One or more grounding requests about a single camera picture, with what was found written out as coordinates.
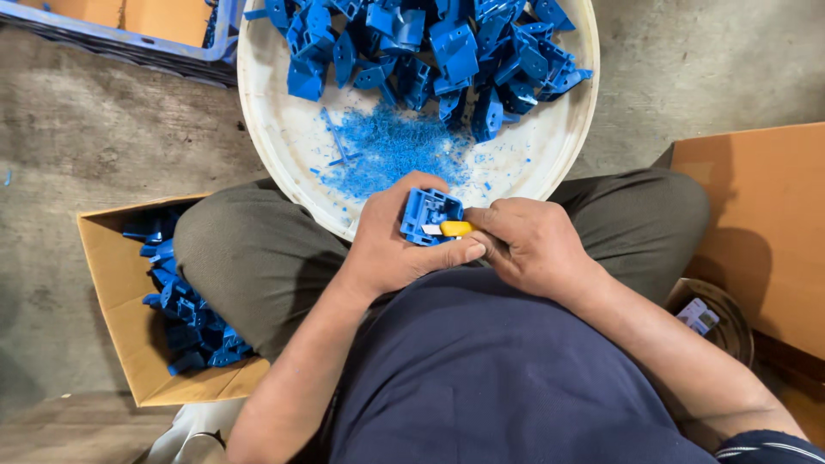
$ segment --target person's left hand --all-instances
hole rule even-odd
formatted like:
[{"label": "person's left hand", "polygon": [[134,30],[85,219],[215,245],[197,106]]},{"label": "person's left hand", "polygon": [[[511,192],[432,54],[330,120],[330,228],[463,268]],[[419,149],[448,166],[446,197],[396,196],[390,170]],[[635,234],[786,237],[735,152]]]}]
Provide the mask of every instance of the person's left hand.
[{"label": "person's left hand", "polygon": [[361,211],[355,240],[338,277],[370,299],[404,288],[429,272],[469,263],[486,252],[475,239],[431,247],[408,242],[400,232],[401,217],[413,187],[450,191],[443,179],[414,171],[370,196]]}]

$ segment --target hand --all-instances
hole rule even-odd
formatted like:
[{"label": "hand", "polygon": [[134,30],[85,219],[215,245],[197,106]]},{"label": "hand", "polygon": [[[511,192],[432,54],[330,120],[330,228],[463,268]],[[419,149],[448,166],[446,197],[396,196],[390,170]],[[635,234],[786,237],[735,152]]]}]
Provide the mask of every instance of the hand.
[{"label": "hand", "polygon": [[506,283],[531,295],[570,305],[603,268],[587,256],[567,212],[556,203],[507,198],[468,208],[464,220],[481,230],[485,258]]},{"label": "hand", "polygon": [[443,179],[414,171],[370,196],[361,211],[356,238],[338,274],[370,299],[404,288],[429,272],[469,263],[486,251],[472,238],[431,247],[408,242],[401,235],[400,218],[413,187],[450,191]]}]

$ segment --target fingernail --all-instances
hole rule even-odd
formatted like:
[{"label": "fingernail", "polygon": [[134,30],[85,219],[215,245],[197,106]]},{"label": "fingernail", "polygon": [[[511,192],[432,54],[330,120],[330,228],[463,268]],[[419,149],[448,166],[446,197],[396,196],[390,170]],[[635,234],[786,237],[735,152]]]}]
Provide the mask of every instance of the fingernail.
[{"label": "fingernail", "polygon": [[465,255],[467,263],[473,261],[475,259],[479,259],[487,252],[487,249],[484,247],[483,244],[475,244],[467,249],[467,253]]}]

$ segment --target olive green pants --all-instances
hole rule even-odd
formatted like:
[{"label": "olive green pants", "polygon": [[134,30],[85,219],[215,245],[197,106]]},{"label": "olive green pants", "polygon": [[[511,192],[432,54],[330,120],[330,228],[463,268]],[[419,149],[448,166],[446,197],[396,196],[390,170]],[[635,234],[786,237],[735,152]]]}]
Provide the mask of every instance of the olive green pants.
[{"label": "olive green pants", "polygon": [[[660,305],[709,216],[698,184],[656,168],[562,182],[549,200],[570,214],[591,257]],[[270,361],[346,255],[347,246],[271,179],[206,197],[175,231],[178,273]]]}]

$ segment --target person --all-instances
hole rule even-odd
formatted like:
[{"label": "person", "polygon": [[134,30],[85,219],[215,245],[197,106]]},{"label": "person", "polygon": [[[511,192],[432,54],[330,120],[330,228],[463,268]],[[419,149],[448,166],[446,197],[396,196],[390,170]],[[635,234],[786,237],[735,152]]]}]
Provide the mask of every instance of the person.
[{"label": "person", "polygon": [[375,193],[349,249],[271,181],[180,219],[179,274],[271,362],[232,462],[825,462],[747,367],[660,307],[708,221],[688,177],[496,200],[433,247],[399,233],[411,187],[448,192],[411,173]]}]

